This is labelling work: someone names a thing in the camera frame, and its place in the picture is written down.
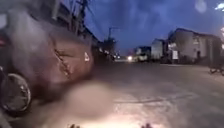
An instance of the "street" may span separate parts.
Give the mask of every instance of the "street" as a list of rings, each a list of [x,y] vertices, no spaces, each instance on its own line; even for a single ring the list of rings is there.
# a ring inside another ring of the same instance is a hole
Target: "street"
[[[146,123],[152,128],[224,126],[224,77],[210,75],[205,67],[113,63],[96,68],[88,83],[91,81],[109,85],[107,91],[113,94],[112,109],[104,116],[80,117],[67,111],[62,99],[34,106],[17,123],[29,128],[68,128],[72,124],[81,128],[140,128]]]

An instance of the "parked car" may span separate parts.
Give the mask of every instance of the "parked car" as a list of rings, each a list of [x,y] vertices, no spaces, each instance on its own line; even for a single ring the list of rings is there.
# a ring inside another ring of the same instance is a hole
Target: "parked car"
[[[132,58],[137,62],[149,62],[151,60],[151,47],[149,46],[137,47],[134,50],[134,55]]]
[[[74,33],[22,7],[12,8],[7,17],[11,64],[26,78],[33,95],[55,99],[63,88],[91,73],[91,48]]]

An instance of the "tire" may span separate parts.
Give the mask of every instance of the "tire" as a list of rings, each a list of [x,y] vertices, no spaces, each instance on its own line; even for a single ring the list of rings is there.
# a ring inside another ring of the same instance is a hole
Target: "tire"
[[[7,86],[10,86],[9,82],[13,82],[12,79],[16,80],[15,82],[17,82],[17,83],[13,83],[13,84],[11,83],[11,87],[6,88]],[[11,102],[7,103],[8,99],[6,99],[6,101],[3,99],[3,98],[10,97],[10,96],[4,95],[4,92],[7,93],[9,91],[9,89],[14,89],[12,92],[13,94],[17,94],[18,93],[17,91],[19,91],[19,93],[23,93],[21,95],[25,95],[25,97],[19,97],[18,95],[13,96],[14,99],[10,99],[10,101],[13,100],[12,104],[15,105],[15,104],[17,104],[17,102],[19,104],[19,100],[24,100],[23,98],[26,98],[24,105],[22,105],[21,107],[16,106],[17,107],[16,108],[15,106],[13,106],[11,104],[13,107],[15,107],[15,108],[13,108],[12,106],[10,106]],[[17,117],[17,116],[22,116],[29,110],[30,105],[31,105],[31,99],[32,99],[31,91],[30,91],[27,81],[22,76],[20,76],[18,74],[14,74],[14,73],[8,74],[8,78],[3,80],[0,90],[1,90],[1,107],[7,114],[9,114],[10,116],[13,116],[13,117]]]

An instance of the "blue sky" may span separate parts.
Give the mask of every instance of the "blue sky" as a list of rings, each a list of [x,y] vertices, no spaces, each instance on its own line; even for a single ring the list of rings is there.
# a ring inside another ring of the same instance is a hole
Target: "blue sky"
[[[224,12],[214,11],[221,0],[90,1],[94,16],[86,10],[86,26],[100,40],[108,36],[109,27],[119,28],[112,32],[119,50],[150,45],[155,38],[167,38],[177,27],[221,35]]]

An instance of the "house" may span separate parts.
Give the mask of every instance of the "house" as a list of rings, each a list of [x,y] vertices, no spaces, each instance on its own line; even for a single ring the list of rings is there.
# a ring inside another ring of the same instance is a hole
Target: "house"
[[[178,28],[170,35],[168,41],[170,50],[177,50],[180,58],[187,58],[191,62],[208,62],[220,58],[222,41],[214,35]]]
[[[151,56],[154,60],[160,60],[166,56],[168,51],[168,43],[163,39],[155,39],[151,44]]]
[[[57,18],[56,21],[54,21],[51,18],[52,11],[54,9],[53,5],[55,4],[54,2],[55,0],[45,0],[41,3],[40,10],[42,11],[43,17],[52,23],[56,22],[54,24],[57,24],[60,27],[65,27],[69,29],[71,32],[74,33],[75,36],[76,16],[72,15],[72,18],[70,18],[70,10],[64,4],[60,3],[56,16]],[[97,45],[97,43],[99,42],[96,36],[85,25],[79,26],[77,36],[89,45]]]

